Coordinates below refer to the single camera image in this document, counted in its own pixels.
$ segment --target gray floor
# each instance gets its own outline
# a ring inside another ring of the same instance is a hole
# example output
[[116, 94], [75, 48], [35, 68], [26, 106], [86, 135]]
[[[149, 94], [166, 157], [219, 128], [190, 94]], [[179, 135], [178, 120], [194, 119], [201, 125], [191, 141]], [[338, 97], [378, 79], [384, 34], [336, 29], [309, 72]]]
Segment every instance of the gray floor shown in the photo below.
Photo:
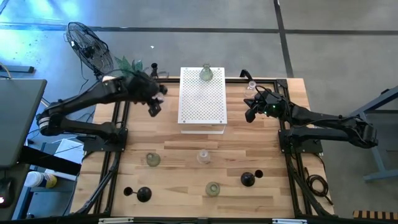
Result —
[[[271, 0], [115, 2], [90, 0], [83, 4], [77, 0], [10, 0], [0, 15], [0, 22], [59, 25], [80, 21], [103, 27], [278, 28]], [[280, 6], [286, 29], [398, 28], [395, 14], [398, 2], [395, 0], [280, 0]], [[167, 70], [170, 75], [179, 75], [180, 67], [210, 62], [213, 66], [225, 67], [230, 77], [238, 76], [242, 68], [257, 77], [286, 77], [279, 34], [96, 34], [109, 44], [113, 55], [125, 55], [128, 60], [141, 58], [145, 67], [157, 62], [160, 69]], [[33, 75], [14, 74], [15, 77], [46, 78], [49, 81], [44, 95], [49, 101], [79, 92], [84, 81], [80, 74], [80, 61], [69, 44], [64, 42], [63, 32], [0, 30], [0, 42], [2, 63], [36, 68]], [[287, 43], [294, 76], [305, 79], [314, 111], [348, 114], [386, 88], [398, 84], [396, 35], [289, 34]], [[85, 65], [83, 74], [90, 78], [91, 84], [95, 81]], [[389, 106], [396, 108], [398, 103], [395, 101]], [[73, 117], [79, 118], [87, 111]], [[387, 124], [391, 129], [397, 123], [387, 121]], [[40, 135], [35, 139], [38, 143], [57, 140]], [[370, 150], [341, 142], [325, 141], [323, 146], [336, 214], [349, 218], [353, 210], [398, 211], [398, 179], [371, 183], [365, 183], [362, 179], [363, 175], [377, 171]], [[396, 154], [392, 152], [389, 156], [391, 167], [398, 159]]]

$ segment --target white box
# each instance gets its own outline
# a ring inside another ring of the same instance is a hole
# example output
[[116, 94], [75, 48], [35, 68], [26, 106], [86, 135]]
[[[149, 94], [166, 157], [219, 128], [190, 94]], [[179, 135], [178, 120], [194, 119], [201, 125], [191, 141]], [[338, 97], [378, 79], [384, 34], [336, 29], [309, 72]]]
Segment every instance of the white box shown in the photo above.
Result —
[[210, 68], [213, 78], [200, 79], [203, 68], [181, 68], [178, 123], [183, 134], [223, 134], [227, 124], [224, 68]]

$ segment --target white perforated platform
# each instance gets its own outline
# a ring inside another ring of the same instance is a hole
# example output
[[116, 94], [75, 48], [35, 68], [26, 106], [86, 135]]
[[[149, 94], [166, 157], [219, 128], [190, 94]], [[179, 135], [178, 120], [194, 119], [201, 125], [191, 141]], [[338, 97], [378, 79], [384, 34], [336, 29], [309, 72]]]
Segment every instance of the white perforated platform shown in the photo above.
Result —
[[202, 68], [181, 68], [179, 124], [226, 125], [224, 68], [210, 68], [213, 79], [200, 79]]

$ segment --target desk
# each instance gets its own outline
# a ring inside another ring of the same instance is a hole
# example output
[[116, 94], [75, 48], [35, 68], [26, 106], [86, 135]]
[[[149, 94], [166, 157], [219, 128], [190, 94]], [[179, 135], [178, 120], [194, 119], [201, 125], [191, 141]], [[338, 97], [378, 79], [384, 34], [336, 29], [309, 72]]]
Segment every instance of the desk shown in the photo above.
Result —
[[[304, 81], [287, 79], [290, 99], [309, 108]], [[179, 83], [166, 83], [169, 92], [162, 111], [151, 118], [146, 105], [130, 106], [127, 119], [129, 137], [122, 154], [116, 182], [112, 216], [124, 217], [220, 217], [269, 218], [294, 216], [285, 157], [280, 153], [275, 118], [257, 116], [249, 124], [244, 113], [243, 90], [247, 84], [226, 85], [228, 124], [224, 134], [180, 134], [177, 124]], [[94, 122], [110, 121], [113, 104], [98, 105]], [[210, 164], [199, 164], [197, 153], [208, 149]], [[158, 167], [146, 164], [146, 154], [156, 152], [162, 162]], [[98, 185], [104, 153], [96, 152], [82, 164], [71, 211], [83, 206]], [[325, 177], [321, 162], [304, 154], [303, 164], [311, 174]], [[262, 170], [264, 177], [248, 188], [241, 184], [243, 172]], [[215, 181], [221, 186], [217, 197], [208, 197], [205, 186]], [[137, 191], [149, 187], [152, 198], [146, 203], [136, 196], [124, 196], [125, 187]], [[106, 203], [104, 191], [102, 208]], [[300, 208], [304, 211], [301, 192]], [[325, 198], [317, 198], [333, 213]]]

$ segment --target wooden table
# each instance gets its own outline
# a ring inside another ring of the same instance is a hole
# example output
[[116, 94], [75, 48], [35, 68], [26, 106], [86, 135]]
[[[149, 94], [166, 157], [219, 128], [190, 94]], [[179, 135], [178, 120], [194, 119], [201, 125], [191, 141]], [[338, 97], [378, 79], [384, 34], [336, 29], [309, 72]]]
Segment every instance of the wooden table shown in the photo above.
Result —
[[[287, 80], [291, 101], [309, 108], [303, 79]], [[149, 116], [147, 105], [132, 104], [127, 120], [129, 137], [119, 166], [112, 216], [293, 217], [285, 157], [280, 153], [277, 138], [279, 122], [264, 115], [257, 115], [251, 124], [246, 122], [247, 106], [243, 103], [246, 86], [226, 85], [228, 125], [224, 134], [180, 134], [177, 124], [179, 83], [167, 84], [169, 92], [161, 105], [162, 111], [155, 118]], [[97, 105], [94, 122], [110, 121], [113, 108], [114, 104]], [[210, 164], [197, 162], [200, 149], [210, 151]], [[146, 164], [148, 152], [161, 156], [159, 166]], [[72, 212], [84, 204], [98, 185], [103, 157], [104, 153], [96, 152], [84, 161]], [[311, 174], [325, 177], [322, 163], [315, 156], [303, 154], [303, 164]], [[252, 187], [243, 186], [241, 174], [258, 169], [263, 171], [263, 178], [256, 179]], [[205, 193], [206, 184], [212, 181], [221, 186], [217, 197]], [[123, 194], [125, 187], [137, 191], [143, 186], [152, 190], [152, 198], [146, 203], [139, 202], [134, 194], [128, 197]], [[105, 206], [108, 190], [104, 192], [101, 208]], [[298, 199], [304, 211], [300, 190]], [[317, 199], [333, 213], [333, 207], [325, 198]]]

